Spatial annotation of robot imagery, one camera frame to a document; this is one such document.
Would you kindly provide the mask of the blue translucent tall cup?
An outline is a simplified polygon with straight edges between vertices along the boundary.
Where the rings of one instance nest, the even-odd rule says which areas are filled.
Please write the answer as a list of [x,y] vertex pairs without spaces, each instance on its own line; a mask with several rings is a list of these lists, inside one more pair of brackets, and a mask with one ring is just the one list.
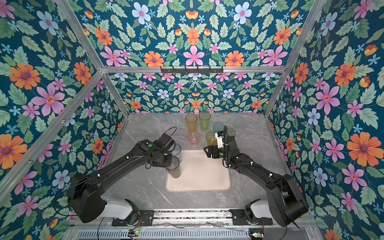
[[176,157],[181,153],[181,151],[182,151],[181,146],[179,144],[175,144],[175,147],[172,151],[172,155]]

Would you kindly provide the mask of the dark grey translucent cup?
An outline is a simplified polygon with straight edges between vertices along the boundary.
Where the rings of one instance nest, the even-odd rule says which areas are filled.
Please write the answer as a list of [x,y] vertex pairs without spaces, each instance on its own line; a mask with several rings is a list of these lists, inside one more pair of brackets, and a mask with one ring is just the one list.
[[171,165],[166,167],[170,176],[177,179],[181,176],[180,159],[178,157],[172,157]]

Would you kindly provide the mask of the beige rectangular tray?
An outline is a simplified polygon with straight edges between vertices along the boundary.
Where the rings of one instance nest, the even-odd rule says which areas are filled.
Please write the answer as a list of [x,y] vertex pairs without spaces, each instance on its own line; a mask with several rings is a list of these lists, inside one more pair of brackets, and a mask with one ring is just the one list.
[[167,174],[168,192],[227,191],[231,188],[230,172],[223,167],[221,159],[206,156],[203,150],[181,151],[181,174],[173,178]]

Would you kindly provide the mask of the amber translucent tall cup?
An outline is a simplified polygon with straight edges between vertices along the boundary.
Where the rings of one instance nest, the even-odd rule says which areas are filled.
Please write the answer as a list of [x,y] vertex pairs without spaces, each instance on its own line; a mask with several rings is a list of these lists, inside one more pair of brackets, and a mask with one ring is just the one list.
[[188,131],[191,132],[196,132],[197,131],[197,121],[198,117],[195,114],[188,114],[185,117],[185,121],[187,124],[187,129]]

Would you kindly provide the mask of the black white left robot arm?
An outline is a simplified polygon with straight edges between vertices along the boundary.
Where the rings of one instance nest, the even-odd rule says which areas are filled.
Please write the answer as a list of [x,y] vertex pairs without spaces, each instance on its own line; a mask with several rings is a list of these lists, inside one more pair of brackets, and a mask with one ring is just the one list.
[[135,225],[139,221],[139,209],[132,201],[102,196],[120,179],[141,166],[169,169],[175,146],[172,137],[162,134],[154,142],[139,141],[123,157],[94,173],[75,175],[68,190],[70,207],[85,224],[97,218],[114,218]]

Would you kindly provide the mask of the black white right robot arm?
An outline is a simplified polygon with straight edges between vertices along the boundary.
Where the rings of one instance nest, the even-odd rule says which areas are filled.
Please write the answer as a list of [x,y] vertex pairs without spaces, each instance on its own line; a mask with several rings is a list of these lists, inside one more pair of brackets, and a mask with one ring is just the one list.
[[240,152],[232,136],[220,141],[222,143],[217,146],[204,148],[207,157],[222,159],[224,167],[249,177],[266,192],[266,201],[257,199],[246,205],[245,215],[249,223],[268,218],[286,227],[309,211],[309,205],[291,175],[273,173],[256,163]]

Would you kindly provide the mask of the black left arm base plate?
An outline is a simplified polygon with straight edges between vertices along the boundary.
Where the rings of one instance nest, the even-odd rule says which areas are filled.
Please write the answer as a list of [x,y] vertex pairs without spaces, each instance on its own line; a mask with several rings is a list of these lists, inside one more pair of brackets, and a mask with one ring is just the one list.
[[124,220],[114,219],[113,227],[148,227],[151,226],[154,220],[154,210],[138,210],[133,211]]

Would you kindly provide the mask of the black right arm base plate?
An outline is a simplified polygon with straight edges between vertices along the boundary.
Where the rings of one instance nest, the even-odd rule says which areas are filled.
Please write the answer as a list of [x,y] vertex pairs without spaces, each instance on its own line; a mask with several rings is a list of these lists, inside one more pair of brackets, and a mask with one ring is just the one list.
[[234,226],[272,226],[273,219],[271,218],[257,218],[251,211],[245,209],[230,209],[232,214],[232,221]]

